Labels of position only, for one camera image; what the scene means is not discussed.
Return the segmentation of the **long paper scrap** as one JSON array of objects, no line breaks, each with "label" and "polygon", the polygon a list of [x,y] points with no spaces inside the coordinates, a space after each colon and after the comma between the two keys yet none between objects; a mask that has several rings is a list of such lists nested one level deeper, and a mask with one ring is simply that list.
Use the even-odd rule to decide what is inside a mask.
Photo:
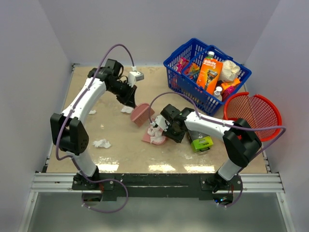
[{"label": "long paper scrap", "polygon": [[132,107],[123,106],[123,108],[121,109],[121,113],[131,114],[133,110],[134,110],[134,108],[132,108]]}]

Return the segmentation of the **pink hand brush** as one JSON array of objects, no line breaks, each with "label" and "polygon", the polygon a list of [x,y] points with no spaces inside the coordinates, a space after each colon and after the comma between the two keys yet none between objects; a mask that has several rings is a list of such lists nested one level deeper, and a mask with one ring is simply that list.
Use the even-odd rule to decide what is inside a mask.
[{"label": "pink hand brush", "polygon": [[138,127],[141,127],[151,117],[155,111],[148,103],[141,103],[134,108],[131,113],[130,120]]}]

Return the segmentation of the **tall paper scrap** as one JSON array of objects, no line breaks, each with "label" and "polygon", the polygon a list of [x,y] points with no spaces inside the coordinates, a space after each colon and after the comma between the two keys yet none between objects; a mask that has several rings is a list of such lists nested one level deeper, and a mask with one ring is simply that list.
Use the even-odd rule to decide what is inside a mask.
[{"label": "tall paper scrap", "polygon": [[162,145],[166,142],[167,138],[165,136],[151,136],[150,143],[154,145]]}]

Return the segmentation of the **pink dustpan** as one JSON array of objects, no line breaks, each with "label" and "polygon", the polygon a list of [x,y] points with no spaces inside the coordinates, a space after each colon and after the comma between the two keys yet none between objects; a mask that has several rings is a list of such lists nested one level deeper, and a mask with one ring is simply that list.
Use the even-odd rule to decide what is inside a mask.
[{"label": "pink dustpan", "polygon": [[163,135],[163,132],[167,131],[168,125],[169,123],[166,123],[166,120],[162,116],[157,116],[154,121],[149,124],[141,140],[153,145],[164,144],[167,137]]}]

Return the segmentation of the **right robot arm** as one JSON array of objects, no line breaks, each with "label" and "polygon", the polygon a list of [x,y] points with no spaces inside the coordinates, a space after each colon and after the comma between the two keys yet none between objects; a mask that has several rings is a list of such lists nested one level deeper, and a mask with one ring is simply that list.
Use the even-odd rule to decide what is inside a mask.
[{"label": "right robot arm", "polygon": [[225,190],[232,185],[232,178],[254,159],[262,143],[244,119],[222,120],[198,115],[194,109],[182,111],[168,104],[155,118],[154,124],[162,130],[163,136],[180,143],[187,131],[197,131],[221,140],[228,159],[205,183],[213,192]]}]

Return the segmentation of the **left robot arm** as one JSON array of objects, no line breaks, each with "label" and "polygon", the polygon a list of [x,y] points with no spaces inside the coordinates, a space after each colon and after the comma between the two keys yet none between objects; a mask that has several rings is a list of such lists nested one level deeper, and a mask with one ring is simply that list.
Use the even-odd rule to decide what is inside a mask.
[{"label": "left robot arm", "polygon": [[78,170],[73,178],[74,184],[87,189],[98,188],[100,177],[99,169],[87,151],[89,136],[84,121],[107,91],[115,95],[122,105],[135,108],[135,83],[143,80],[144,75],[133,66],[125,80],[121,80],[123,71],[123,65],[114,59],[108,59],[103,67],[93,68],[72,103],[62,113],[54,113],[50,117],[56,159],[71,159]]}]

